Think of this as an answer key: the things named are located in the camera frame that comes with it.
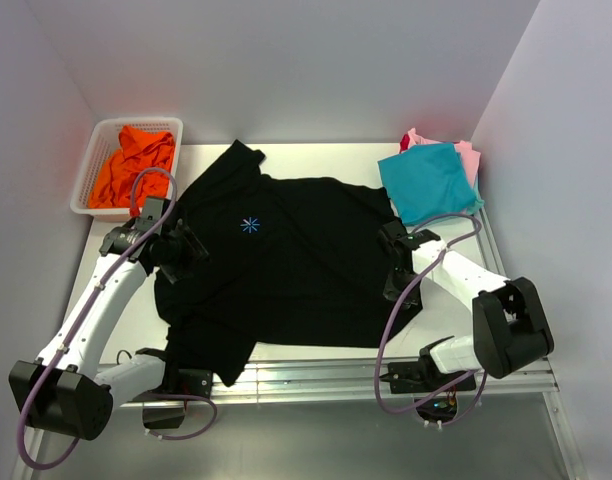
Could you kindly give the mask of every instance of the black shirt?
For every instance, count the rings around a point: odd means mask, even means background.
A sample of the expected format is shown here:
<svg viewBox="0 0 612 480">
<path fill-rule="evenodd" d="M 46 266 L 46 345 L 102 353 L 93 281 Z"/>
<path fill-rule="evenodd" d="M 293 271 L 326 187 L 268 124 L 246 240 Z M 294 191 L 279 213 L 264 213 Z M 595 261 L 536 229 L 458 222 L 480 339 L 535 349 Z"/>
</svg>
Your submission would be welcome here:
<svg viewBox="0 0 612 480">
<path fill-rule="evenodd" d="M 377 347 L 393 303 L 377 232 L 386 191 L 333 178 L 275 180 L 236 141 L 179 199 L 210 253 L 192 279 L 155 282 L 166 350 L 232 385 L 255 343 Z M 417 313 L 401 312 L 393 335 Z"/>
</svg>

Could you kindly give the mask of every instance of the white basket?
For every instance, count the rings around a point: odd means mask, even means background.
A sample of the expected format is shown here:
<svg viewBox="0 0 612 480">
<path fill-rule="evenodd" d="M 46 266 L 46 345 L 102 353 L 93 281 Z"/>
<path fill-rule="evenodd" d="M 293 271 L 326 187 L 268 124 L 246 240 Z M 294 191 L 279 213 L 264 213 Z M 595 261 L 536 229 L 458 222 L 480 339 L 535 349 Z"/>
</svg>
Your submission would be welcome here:
<svg viewBox="0 0 612 480">
<path fill-rule="evenodd" d="M 104 222 L 125 222 L 130 218 L 128 208 L 88 208 L 88 198 L 95 186 L 97 175 L 108 160 L 108 157 L 119 148 L 119 132 L 125 125 L 130 125 L 145 132 L 170 132 L 175 140 L 175 155 L 170 173 L 175 177 L 179 150 L 182 144 L 182 121 L 173 117 L 133 117 L 112 118 L 102 120 L 95 126 L 93 135 L 88 143 L 84 161 L 77 174 L 75 190 L 70 199 L 70 208 L 75 213 L 92 215 Z M 173 193 L 173 186 L 168 186 L 167 198 Z"/>
</svg>

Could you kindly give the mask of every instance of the white table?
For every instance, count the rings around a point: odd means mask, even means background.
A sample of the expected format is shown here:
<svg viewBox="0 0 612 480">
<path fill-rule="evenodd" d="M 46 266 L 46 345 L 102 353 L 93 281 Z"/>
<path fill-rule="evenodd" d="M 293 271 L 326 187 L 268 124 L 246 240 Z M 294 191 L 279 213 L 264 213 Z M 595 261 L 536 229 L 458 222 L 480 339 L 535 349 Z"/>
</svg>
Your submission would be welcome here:
<svg viewBox="0 0 612 480">
<path fill-rule="evenodd" d="M 183 146 L 180 152 L 177 182 L 180 193 L 201 175 L 228 145 Z M 368 187 L 380 187 L 377 161 L 398 152 L 397 144 L 290 144 L 250 145 L 266 154 L 261 164 L 263 173 L 274 178 L 335 177 L 339 180 Z M 70 297 L 68 311 L 74 306 L 92 275 L 102 239 L 116 224 L 93 221 L 82 254 L 77 278 Z M 442 222 L 432 229 L 444 240 L 450 240 L 472 229 L 465 219 Z M 455 249 L 483 266 L 477 239 L 469 238 Z M 119 319 L 102 354 L 101 364 L 113 364 L 121 349 L 134 352 L 143 347 L 163 349 L 166 345 L 167 324 L 155 309 L 154 276 L 130 300 Z M 422 282 L 423 311 L 393 338 L 387 347 L 387 357 L 416 356 L 421 347 L 449 335 L 471 331 L 471 315 L 455 298 L 432 282 Z M 258 343 L 251 361 L 335 360 L 375 358 L 376 349 L 283 346 Z"/>
</svg>

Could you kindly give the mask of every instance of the blue logo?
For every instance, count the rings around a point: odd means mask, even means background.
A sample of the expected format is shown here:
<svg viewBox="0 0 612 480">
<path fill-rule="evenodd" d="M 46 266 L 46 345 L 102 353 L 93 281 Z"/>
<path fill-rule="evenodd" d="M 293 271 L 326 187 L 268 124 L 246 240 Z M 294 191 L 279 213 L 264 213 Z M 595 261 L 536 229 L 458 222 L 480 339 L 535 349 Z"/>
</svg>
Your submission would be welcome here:
<svg viewBox="0 0 612 480">
<path fill-rule="evenodd" d="M 253 233 L 256 232 L 260 227 L 259 221 L 256 218 L 248 217 L 248 219 L 244 219 L 242 221 L 244 223 L 242 223 L 240 227 L 242 227 L 243 232 Z"/>
</svg>

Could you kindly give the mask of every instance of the folded teal shirt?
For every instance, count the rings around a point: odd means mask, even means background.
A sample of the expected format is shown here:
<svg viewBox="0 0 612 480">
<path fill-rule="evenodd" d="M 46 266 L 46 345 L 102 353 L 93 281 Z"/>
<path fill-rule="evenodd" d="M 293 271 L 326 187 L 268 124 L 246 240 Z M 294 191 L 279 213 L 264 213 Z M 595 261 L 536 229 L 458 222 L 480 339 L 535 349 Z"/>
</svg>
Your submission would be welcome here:
<svg viewBox="0 0 612 480">
<path fill-rule="evenodd" d="M 476 201 L 459 154 L 450 143 L 415 145 L 378 164 L 382 184 L 404 225 L 461 212 Z"/>
</svg>

